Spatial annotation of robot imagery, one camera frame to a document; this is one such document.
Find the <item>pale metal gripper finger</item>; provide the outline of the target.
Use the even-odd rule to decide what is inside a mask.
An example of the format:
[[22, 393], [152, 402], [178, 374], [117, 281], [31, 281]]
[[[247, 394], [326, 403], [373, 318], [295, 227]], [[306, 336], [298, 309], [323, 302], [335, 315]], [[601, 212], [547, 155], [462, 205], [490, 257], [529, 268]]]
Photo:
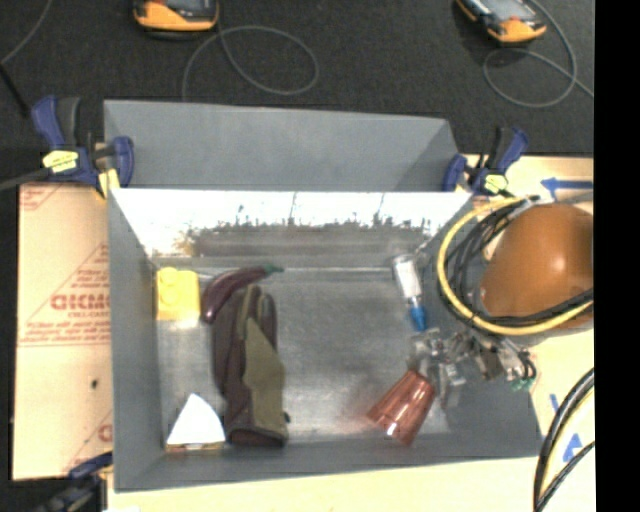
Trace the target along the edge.
[[458, 406], [467, 380], [455, 363], [439, 365], [440, 404], [443, 409]]
[[439, 329], [429, 329], [415, 333], [410, 337], [410, 369], [428, 370], [439, 364], [453, 361], [452, 341], [443, 337]]

